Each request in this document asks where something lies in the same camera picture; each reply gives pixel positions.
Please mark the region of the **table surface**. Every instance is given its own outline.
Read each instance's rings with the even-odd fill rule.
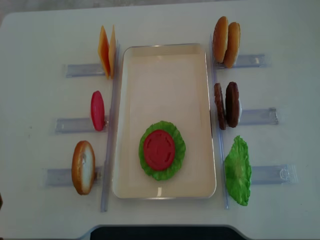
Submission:
[[[228,1],[9,14],[0,28],[0,233],[3,238],[74,239],[108,225],[224,225],[252,239],[319,239],[320,28],[318,1]],[[70,168],[80,140],[91,142],[97,165],[107,134],[55,135],[56,118],[89,116],[92,92],[106,111],[112,82],[65,78],[63,64],[98,63],[101,25],[121,44],[200,43],[207,52],[221,16],[241,25],[240,54],[264,53],[269,66],[231,69],[218,81],[238,83],[242,107],[277,107],[280,125],[239,126],[223,133],[225,154],[242,135],[254,166],[295,164],[298,184],[253,185],[249,205],[224,209],[222,166],[213,130],[217,188],[203,200],[120,200],[102,186],[88,196],[72,187],[43,186],[45,168]]]

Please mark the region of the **toy bun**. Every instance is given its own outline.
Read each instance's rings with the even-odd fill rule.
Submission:
[[[228,19],[226,16],[220,17],[213,32],[212,50],[215,60],[218,63],[224,61],[228,47]]]
[[[95,179],[95,153],[88,141],[80,141],[74,149],[72,158],[72,182],[80,195],[90,193]]]
[[[223,63],[227,68],[232,68],[237,60],[240,46],[240,24],[232,22],[228,28],[228,47],[226,49]]]

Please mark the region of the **red tomato slice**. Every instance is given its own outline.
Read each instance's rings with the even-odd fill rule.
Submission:
[[[105,127],[105,105],[102,95],[95,91],[91,98],[91,118],[94,129],[102,131]]]
[[[155,171],[163,171],[170,167],[175,158],[175,142],[164,130],[150,133],[143,143],[146,163]]]

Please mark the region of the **white tray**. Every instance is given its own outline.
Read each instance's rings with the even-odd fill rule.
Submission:
[[[200,44],[128,48],[122,84],[112,191],[119,198],[209,198],[216,190],[206,53]],[[186,145],[182,168],[156,181],[141,168],[146,129],[172,122]]]

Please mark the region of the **toy lettuce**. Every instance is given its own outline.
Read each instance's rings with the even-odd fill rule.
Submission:
[[[174,146],[175,146],[175,155],[174,155],[174,160],[172,164],[167,169],[162,171],[153,170],[145,160],[144,142],[147,136],[155,130],[164,130],[167,133],[169,133],[174,141]],[[186,153],[186,144],[179,130],[174,124],[167,121],[160,121],[155,124],[152,124],[141,137],[140,144],[139,144],[139,158],[140,158],[140,164],[142,169],[148,176],[151,176],[158,181],[168,180],[181,168],[184,157],[185,157],[185,153]]]
[[[234,138],[232,148],[224,161],[224,170],[229,195],[238,204],[247,206],[252,169],[249,162],[248,145],[240,136]]]

